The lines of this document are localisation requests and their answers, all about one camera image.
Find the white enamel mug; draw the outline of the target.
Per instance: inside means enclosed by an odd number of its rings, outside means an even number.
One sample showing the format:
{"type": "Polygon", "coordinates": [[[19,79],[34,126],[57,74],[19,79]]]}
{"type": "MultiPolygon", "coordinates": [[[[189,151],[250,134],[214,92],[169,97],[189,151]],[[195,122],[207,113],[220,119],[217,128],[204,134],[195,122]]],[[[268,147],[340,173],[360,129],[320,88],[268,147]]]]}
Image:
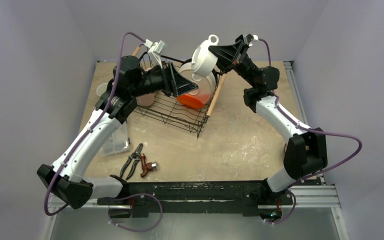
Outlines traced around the white enamel mug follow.
{"type": "Polygon", "coordinates": [[[208,39],[204,40],[195,49],[191,58],[191,70],[192,73],[199,77],[207,77],[214,67],[216,66],[218,58],[210,52],[209,47],[217,46],[219,37],[215,34],[208,36],[208,39]]]}

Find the orange plate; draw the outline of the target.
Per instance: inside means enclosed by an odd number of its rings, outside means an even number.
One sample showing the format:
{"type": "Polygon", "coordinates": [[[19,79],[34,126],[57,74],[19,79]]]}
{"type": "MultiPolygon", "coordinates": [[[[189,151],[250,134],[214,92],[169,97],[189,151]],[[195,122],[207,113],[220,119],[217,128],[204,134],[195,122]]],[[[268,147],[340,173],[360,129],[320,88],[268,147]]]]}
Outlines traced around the orange plate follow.
{"type": "Polygon", "coordinates": [[[177,101],[181,103],[182,105],[192,108],[192,109],[201,109],[204,107],[204,103],[199,100],[198,98],[191,96],[191,95],[180,95],[177,98],[177,101]]]}

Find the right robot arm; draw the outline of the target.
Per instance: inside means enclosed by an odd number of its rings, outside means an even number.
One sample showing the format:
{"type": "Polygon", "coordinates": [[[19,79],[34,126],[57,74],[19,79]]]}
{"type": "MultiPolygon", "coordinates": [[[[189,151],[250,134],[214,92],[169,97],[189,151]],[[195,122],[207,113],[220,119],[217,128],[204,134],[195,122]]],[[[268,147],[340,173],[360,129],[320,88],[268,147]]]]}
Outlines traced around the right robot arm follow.
{"type": "Polygon", "coordinates": [[[283,167],[262,181],[260,196],[268,204],[280,198],[289,186],[315,174],[328,164],[326,137],[321,128],[312,129],[283,109],[274,90],[280,71],[271,65],[258,67],[248,56],[249,46],[242,40],[231,45],[212,45],[221,73],[235,71],[250,88],[243,91],[244,103],[268,121],[286,142],[283,167]]]}

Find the light pink mug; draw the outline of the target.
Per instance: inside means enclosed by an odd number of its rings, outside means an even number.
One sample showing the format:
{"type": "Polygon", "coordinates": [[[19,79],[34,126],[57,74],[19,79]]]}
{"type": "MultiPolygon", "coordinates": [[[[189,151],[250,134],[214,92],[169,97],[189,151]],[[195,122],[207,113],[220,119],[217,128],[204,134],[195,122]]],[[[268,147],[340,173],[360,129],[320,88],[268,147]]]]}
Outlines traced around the light pink mug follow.
{"type": "Polygon", "coordinates": [[[145,94],[142,96],[138,96],[136,98],[137,105],[141,107],[149,107],[154,103],[154,101],[155,101],[154,93],[145,94]]]}

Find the pink rimmed large plate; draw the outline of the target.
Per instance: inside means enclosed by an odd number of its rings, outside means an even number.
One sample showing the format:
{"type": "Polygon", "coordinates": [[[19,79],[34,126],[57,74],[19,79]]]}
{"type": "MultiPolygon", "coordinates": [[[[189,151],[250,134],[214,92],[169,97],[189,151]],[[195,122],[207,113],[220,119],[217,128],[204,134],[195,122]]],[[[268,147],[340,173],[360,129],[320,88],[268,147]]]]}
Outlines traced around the pink rimmed large plate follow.
{"type": "Polygon", "coordinates": [[[181,65],[178,71],[183,77],[197,84],[198,89],[186,93],[183,95],[183,97],[192,97],[193,99],[200,101],[205,105],[214,95],[217,75],[213,70],[212,73],[208,76],[200,77],[199,75],[193,73],[191,66],[191,62],[184,63],[181,65]]]}

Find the black wire dish rack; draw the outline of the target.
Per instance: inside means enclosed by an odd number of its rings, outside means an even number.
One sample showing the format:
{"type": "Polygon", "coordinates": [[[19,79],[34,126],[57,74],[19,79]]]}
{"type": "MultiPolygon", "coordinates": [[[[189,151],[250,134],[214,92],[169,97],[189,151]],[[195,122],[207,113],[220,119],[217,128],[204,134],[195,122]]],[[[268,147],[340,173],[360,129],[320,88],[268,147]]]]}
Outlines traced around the black wire dish rack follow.
{"type": "MultiPolygon", "coordinates": [[[[133,53],[138,57],[140,65],[144,70],[155,66],[151,57],[148,56],[148,48],[143,44],[139,45],[133,53]]],[[[180,68],[186,63],[191,62],[191,60],[181,60],[163,55],[162,62],[173,63],[175,69],[180,72],[180,68]]],[[[215,76],[215,89],[213,91],[213,94],[215,94],[222,75],[215,69],[212,70],[212,73],[215,76]]],[[[181,104],[175,97],[166,96],[159,91],[154,93],[154,102],[152,105],[138,106],[134,111],[142,116],[147,116],[161,121],[164,124],[175,126],[188,131],[189,133],[196,133],[198,138],[204,125],[209,119],[209,115],[207,113],[212,101],[213,96],[211,96],[208,103],[206,103],[202,108],[193,109],[181,104]]]]}

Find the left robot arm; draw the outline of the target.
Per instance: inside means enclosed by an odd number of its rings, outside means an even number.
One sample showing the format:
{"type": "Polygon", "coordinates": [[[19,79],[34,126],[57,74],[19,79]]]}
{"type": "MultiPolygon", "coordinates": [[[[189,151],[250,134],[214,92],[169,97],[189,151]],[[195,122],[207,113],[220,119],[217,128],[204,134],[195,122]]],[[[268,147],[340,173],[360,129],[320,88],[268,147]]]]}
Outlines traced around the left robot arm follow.
{"type": "Polygon", "coordinates": [[[50,194],[73,209],[81,208],[90,199],[110,198],[118,205],[126,203],[129,191],[120,177],[84,178],[91,161],[138,106],[138,97],[155,92],[178,97],[198,89],[172,62],[144,70],[133,55],[121,57],[113,74],[73,143],[51,165],[42,164],[38,168],[36,173],[46,187],[44,208],[48,208],[50,194]]]}

